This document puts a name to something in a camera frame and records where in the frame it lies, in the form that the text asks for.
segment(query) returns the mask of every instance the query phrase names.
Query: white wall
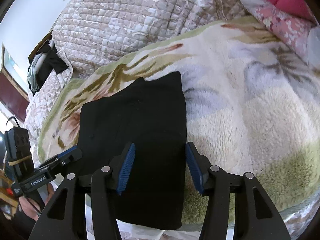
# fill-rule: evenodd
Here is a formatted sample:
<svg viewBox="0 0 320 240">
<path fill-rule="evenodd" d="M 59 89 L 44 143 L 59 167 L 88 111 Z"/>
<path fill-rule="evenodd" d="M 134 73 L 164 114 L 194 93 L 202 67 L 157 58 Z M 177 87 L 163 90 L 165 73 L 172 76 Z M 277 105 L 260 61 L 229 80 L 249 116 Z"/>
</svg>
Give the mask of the white wall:
<svg viewBox="0 0 320 240">
<path fill-rule="evenodd" d="M 48 34 L 70 0 L 15 0 L 0 23 L 0 44 L 23 71 L 28 56 Z"/>
<path fill-rule="evenodd" d="M 13 116 L 10 111 L 0 102 L 0 131 L 4 134 L 5 124 L 9 117 Z M 17 120 L 19 125 L 23 127 L 23 123 Z M 9 131 L 13 126 L 17 126 L 14 120 L 10 120 L 7 126 L 7 130 Z"/>
</svg>

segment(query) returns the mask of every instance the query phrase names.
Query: black folded garment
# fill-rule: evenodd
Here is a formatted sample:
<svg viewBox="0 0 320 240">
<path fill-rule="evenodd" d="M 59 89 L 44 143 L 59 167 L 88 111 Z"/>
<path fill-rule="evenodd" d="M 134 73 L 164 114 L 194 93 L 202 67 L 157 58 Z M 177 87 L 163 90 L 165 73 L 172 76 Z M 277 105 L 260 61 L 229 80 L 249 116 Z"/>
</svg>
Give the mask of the black folded garment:
<svg viewBox="0 0 320 240">
<path fill-rule="evenodd" d="M 46 58 L 44 59 L 39 72 L 36 74 L 36 81 L 39 90 L 42 88 L 43 84 L 45 83 L 53 69 L 57 74 L 59 74 L 68 68 L 67 64 L 64 63 L 64 61 L 57 55 L 57 52 L 58 51 L 56 47 L 53 46 L 53 48 L 49 50 Z"/>
<path fill-rule="evenodd" d="M 175 230 L 181 226 L 186 137 L 180 73 L 138 78 L 111 97 L 83 105 L 78 139 L 83 158 L 67 173 L 92 174 L 134 142 L 136 157 L 126 191 L 115 199 L 116 218 Z"/>
</svg>

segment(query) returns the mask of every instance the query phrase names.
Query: metal screw head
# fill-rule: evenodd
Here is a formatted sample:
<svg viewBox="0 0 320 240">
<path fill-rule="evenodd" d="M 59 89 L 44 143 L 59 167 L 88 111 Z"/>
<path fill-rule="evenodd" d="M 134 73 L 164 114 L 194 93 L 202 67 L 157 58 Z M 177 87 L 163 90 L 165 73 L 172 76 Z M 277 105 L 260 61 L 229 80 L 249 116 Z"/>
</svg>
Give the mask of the metal screw head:
<svg viewBox="0 0 320 240">
<path fill-rule="evenodd" d="M 220 168 L 219 168 L 217 165 L 212 165 L 212 166 L 210 167 L 210 170 L 212 170 L 212 171 L 219 171 Z"/>
<path fill-rule="evenodd" d="M 76 177 L 76 175 L 74 173 L 69 173 L 67 175 L 67 179 L 70 179 L 70 180 L 74 179 L 75 177 Z"/>
<path fill-rule="evenodd" d="M 101 168 L 102 172 L 108 172 L 110 170 L 111 170 L 111 168 L 109 166 L 104 166 L 104 167 Z"/>
<path fill-rule="evenodd" d="M 247 172 L 245 174 L 245 176 L 248 178 L 248 179 L 253 179 L 254 178 L 254 175 L 251 173 L 251 172 Z"/>
</svg>

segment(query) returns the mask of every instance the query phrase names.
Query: quilted comforter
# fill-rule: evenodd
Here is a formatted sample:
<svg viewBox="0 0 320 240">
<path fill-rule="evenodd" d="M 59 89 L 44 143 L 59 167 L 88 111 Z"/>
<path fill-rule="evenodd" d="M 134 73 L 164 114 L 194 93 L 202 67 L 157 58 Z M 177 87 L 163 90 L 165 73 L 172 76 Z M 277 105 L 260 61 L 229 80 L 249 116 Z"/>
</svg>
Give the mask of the quilted comforter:
<svg viewBox="0 0 320 240">
<path fill-rule="evenodd" d="M 48 117 L 62 89 L 70 81 L 74 73 L 66 56 L 62 56 L 61 58 L 67 64 L 68 68 L 59 74 L 52 70 L 42 88 L 34 96 L 32 96 L 31 91 L 28 90 L 30 103 L 26 110 L 27 116 L 24 122 L 24 128 L 28 129 L 31 144 L 34 145 L 35 148 L 37 148 L 38 139 L 45 119 Z M 36 165 L 39 165 L 36 150 L 33 152 L 34 162 Z"/>
<path fill-rule="evenodd" d="M 150 43 L 243 15 L 239 0 L 71 0 L 52 37 L 86 77 Z"/>
</svg>

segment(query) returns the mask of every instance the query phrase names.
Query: white fleece blanket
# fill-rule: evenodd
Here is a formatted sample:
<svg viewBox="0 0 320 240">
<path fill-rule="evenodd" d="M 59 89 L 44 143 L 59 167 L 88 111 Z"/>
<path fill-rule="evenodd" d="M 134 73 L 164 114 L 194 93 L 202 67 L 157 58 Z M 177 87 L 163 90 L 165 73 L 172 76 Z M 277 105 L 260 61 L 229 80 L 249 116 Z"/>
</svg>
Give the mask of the white fleece blanket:
<svg viewBox="0 0 320 240">
<path fill-rule="evenodd" d="M 153 80 L 172 71 L 182 75 L 187 140 L 212 164 L 234 174 L 253 172 L 279 211 L 319 188 L 319 73 L 253 17 L 151 44 L 86 80 L 71 80 L 43 125 L 39 159 L 77 144 L 86 102 L 112 96 L 139 77 Z M 206 205 L 187 172 L 183 231 L 203 222 Z"/>
</svg>

